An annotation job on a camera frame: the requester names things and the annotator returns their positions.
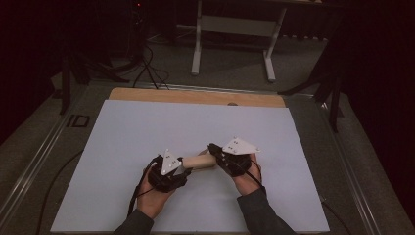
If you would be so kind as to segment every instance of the floor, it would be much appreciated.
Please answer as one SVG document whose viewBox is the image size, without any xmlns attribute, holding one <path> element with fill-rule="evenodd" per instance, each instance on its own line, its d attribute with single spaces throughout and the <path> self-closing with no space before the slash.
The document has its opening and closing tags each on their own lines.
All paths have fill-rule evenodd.
<svg viewBox="0 0 415 235">
<path fill-rule="evenodd" d="M 214 40 L 209 37 L 212 35 L 207 35 L 204 41 L 198 76 L 190 74 L 193 59 L 191 33 L 189 37 L 181 37 L 175 45 L 164 41 L 156 43 L 157 37 L 149 41 L 149 48 L 153 51 L 151 65 L 168 88 L 276 94 L 305 81 L 325 46 L 324 41 L 280 39 L 272 56 L 277 81 L 269 83 L 258 49 L 260 41 L 225 49 L 227 45 L 212 43 Z M 151 53 L 147 50 L 146 58 L 149 59 Z M 11 206 L 3 204 L 1 234 L 33 234 L 36 231 L 37 219 L 52 179 L 70 158 L 83 149 L 93 128 L 93 124 L 83 128 L 67 127 L 70 115 L 90 116 L 90 123 L 94 123 L 111 90 L 117 86 L 131 86 L 140 70 L 127 71 L 129 74 L 122 76 L 130 80 L 128 84 L 116 84 L 92 72 L 93 80 L 89 86 L 74 85 L 72 106 L 66 116 L 58 115 L 60 100 L 48 99 L 0 147 L 0 202 L 9 202 L 10 205 L 11 201 L 7 201 L 9 196 L 16 193 L 16 189 L 20 190 L 19 197 Z M 143 73 L 136 87 L 150 87 L 149 82 L 150 77 Z M 166 88 L 160 80 L 158 83 Z M 342 95 L 340 102 L 342 116 L 338 118 L 339 133 L 336 134 L 328 125 L 324 104 L 316 104 L 311 97 L 315 88 L 310 87 L 301 94 L 284 99 L 296 123 L 317 191 L 326 199 L 325 203 L 351 234 L 415 234 L 346 95 Z M 39 166 L 22 177 L 32 160 Z M 70 162 L 51 188 L 40 234 L 50 234 L 50 226 L 76 163 L 77 159 Z M 17 188 L 17 182 L 25 185 Z M 331 228 L 327 234 L 347 234 L 341 221 L 326 207 L 323 208 Z"/>
</svg>

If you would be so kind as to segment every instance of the gray carpet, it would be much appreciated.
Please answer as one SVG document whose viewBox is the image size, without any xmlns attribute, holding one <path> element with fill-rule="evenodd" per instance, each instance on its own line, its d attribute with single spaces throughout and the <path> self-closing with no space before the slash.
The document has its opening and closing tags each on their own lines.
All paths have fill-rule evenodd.
<svg viewBox="0 0 415 235">
<path fill-rule="evenodd" d="M 176 46 L 149 45 L 154 50 L 152 65 L 169 72 L 170 78 L 166 82 L 171 87 L 192 85 L 275 92 L 305 81 L 325 43 L 313 40 L 298 42 L 287 38 L 280 40 L 272 56 L 278 80 L 272 84 L 266 80 L 262 56 L 256 50 L 241 48 L 223 50 L 209 45 L 208 47 L 212 48 L 203 49 L 200 75 L 192 76 L 190 68 L 193 48 L 188 46 L 186 40 Z M 133 80 L 138 71 L 135 70 L 125 77 Z M 148 76 L 145 74 L 141 81 L 149 81 Z M 116 86 L 125 86 L 125 84 L 101 81 L 99 76 L 95 76 L 94 81 L 86 88 L 82 99 L 71 112 L 75 115 L 91 116 L 91 123 L 87 128 L 64 128 L 4 234 L 34 233 L 41 203 L 53 175 L 69 158 L 83 149 L 104 100 Z M 314 89 L 315 87 L 311 87 L 303 93 L 312 93 Z M 309 97 L 286 97 L 286 102 L 293 114 L 317 190 L 327 199 L 326 203 L 339 214 L 352 234 L 367 233 L 347 185 L 340 160 L 341 152 L 335 137 L 342 141 L 344 152 L 367 196 L 381 234 L 415 234 L 346 97 L 343 96 L 341 100 L 344 116 L 338 118 L 340 131 L 338 135 L 334 135 L 328 128 L 325 115 L 322 115 L 320 108 Z M 13 184 L 30 158 L 35 155 L 48 131 L 59 119 L 58 111 L 59 101 L 49 99 L 0 147 L 2 201 L 12 190 Z M 41 234 L 49 234 L 76 163 L 77 160 L 65 168 L 52 189 Z M 331 232 L 326 234 L 347 234 L 330 211 L 325 209 L 325 213 L 331 229 Z"/>
</svg>

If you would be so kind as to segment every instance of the white table surface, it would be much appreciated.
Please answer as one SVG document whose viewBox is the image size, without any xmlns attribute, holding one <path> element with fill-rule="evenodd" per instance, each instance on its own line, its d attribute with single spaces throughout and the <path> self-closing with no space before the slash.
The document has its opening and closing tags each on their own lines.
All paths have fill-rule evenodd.
<svg viewBox="0 0 415 235">
<path fill-rule="evenodd" d="M 195 156 L 234 136 L 260 148 L 257 160 L 276 213 L 297 232 L 329 231 L 289 109 L 111 100 L 51 231 L 114 231 L 125 220 L 143 168 L 157 154 L 169 149 L 176 157 Z M 238 196 L 220 167 L 193 172 L 156 218 L 153 232 L 246 232 Z"/>
</svg>

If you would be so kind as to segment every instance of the gray sleeve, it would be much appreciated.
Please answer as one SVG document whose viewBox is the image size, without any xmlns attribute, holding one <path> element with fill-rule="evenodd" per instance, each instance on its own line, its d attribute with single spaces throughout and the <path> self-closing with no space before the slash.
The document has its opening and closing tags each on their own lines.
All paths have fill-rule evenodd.
<svg viewBox="0 0 415 235">
<path fill-rule="evenodd" d="M 141 211 L 135 210 L 114 232 L 115 235 L 147 235 L 152 230 L 154 221 Z"/>
<path fill-rule="evenodd" d="M 260 189 L 239 197 L 238 204 L 251 234 L 296 234 L 269 206 L 265 194 Z"/>
</svg>

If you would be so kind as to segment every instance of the black cable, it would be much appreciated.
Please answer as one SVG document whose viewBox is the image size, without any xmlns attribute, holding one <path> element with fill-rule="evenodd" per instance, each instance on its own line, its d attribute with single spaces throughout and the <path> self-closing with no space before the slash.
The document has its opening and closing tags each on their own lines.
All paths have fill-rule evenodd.
<svg viewBox="0 0 415 235">
<path fill-rule="evenodd" d="M 254 162 L 253 160 L 251 160 L 251 162 L 252 162 L 253 164 L 255 164 L 255 165 L 256 165 L 256 167 L 258 168 L 258 170 L 259 170 L 259 181 L 262 183 L 262 173 L 261 173 L 261 170 L 260 170 L 259 164 L 257 164 L 257 163 L 256 163 L 256 162 Z"/>
<path fill-rule="evenodd" d="M 154 52 L 153 52 L 153 50 L 148 46 L 148 45 L 145 45 L 145 47 L 150 51 L 150 53 L 151 53 L 151 55 L 152 55 L 152 59 L 153 59 L 153 55 L 154 55 Z M 164 85 L 166 88 L 167 88 L 167 90 L 169 90 L 170 88 L 168 87 L 168 85 L 165 83 L 165 81 L 166 80 L 168 80 L 168 78 L 169 78 L 169 73 L 167 72 L 167 71 L 165 71 L 165 70 L 159 70 L 159 69 L 156 69 L 156 68 L 154 68 L 153 66 L 151 66 L 150 65 L 150 63 L 151 63 L 151 61 L 149 61 L 149 68 L 150 69 L 152 69 L 153 70 L 153 73 L 156 75 L 156 77 L 160 80 L 160 84 L 159 84 L 159 86 L 160 85 Z M 157 73 L 156 73 L 156 71 L 161 71 L 161 72 L 164 72 L 165 74 L 166 74 L 166 79 L 162 79 Z"/>
<path fill-rule="evenodd" d="M 148 193 L 148 192 L 150 192 L 151 190 L 153 190 L 153 188 L 152 188 L 151 190 L 148 190 L 148 191 L 146 191 L 146 192 L 144 192 L 144 193 L 142 193 L 142 194 L 140 194 L 140 195 L 138 194 L 138 192 L 140 191 L 141 185 L 143 184 L 143 180 L 144 180 L 144 178 L 146 177 L 147 171 L 149 171 L 150 167 L 151 167 L 151 166 L 152 166 L 152 164 L 153 164 L 153 163 L 155 163 L 155 162 L 156 162 L 156 158 L 153 158 L 153 159 L 150 161 L 150 163 L 149 163 L 149 164 L 146 166 L 146 168 L 144 169 L 144 172 L 143 172 L 143 175 L 141 176 L 140 182 L 138 183 L 138 185 L 137 185 L 137 186 L 135 186 L 134 193 L 133 193 L 133 194 L 132 194 L 132 196 L 131 196 L 130 204 L 129 204 L 129 206 L 128 206 L 128 213 L 127 213 L 127 217 L 129 217 L 129 216 L 132 214 L 132 211 L 134 210 L 135 200 L 136 200 L 138 197 L 142 196 L 143 194 Z"/>
<path fill-rule="evenodd" d="M 47 201 L 48 201 L 48 198 L 49 198 L 49 193 L 51 192 L 51 190 L 52 190 L 52 187 L 53 187 L 53 185 L 54 185 L 54 183 L 55 183 L 55 181 L 56 181 L 56 179 L 58 178 L 58 176 L 61 174 L 61 172 L 62 172 L 62 170 L 64 170 L 64 168 L 68 165 L 68 164 L 70 164 L 70 162 L 72 162 L 74 159 L 76 159 L 79 155 L 81 155 L 82 154 L 82 152 L 83 152 L 83 150 L 82 151 L 80 151 L 79 153 L 77 153 L 77 154 L 75 154 L 73 157 L 71 157 L 60 169 L 59 169 L 59 171 L 55 174 L 55 176 L 54 176 L 54 178 L 52 179 L 52 182 L 51 182 L 51 184 L 49 185 L 49 188 L 48 188 L 48 191 L 47 191 L 47 193 L 46 193 L 46 196 L 45 196 L 45 198 L 44 198 L 44 200 L 43 200 L 43 204 L 42 204 L 42 209 L 41 209 L 41 211 L 40 211 L 40 216 L 39 216 L 39 220 L 38 220 L 38 222 L 37 222 L 37 229 L 36 229 L 36 235 L 38 235 L 39 233 L 40 233 L 40 227 L 41 227 L 41 225 L 42 225 L 42 218 L 43 218 L 43 213 L 45 212 L 45 208 L 46 208 L 46 203 L 47 203 Z"/>
<path fill-rule="evenodd" d="M 345 222 L 340 218 L 340 216 L 331 208 L 329 207 L 329 205 L 327 205 L 325 202 L 321 202 L 321 204 L 326 207 L 338 220 L 339 222 L 342 224 L 342 226 L 345 228 L 346 232 L 348 235 L 351 235 L 350 230 L 348 229 L 347 225 L 345 224 Z"/>
</svg>

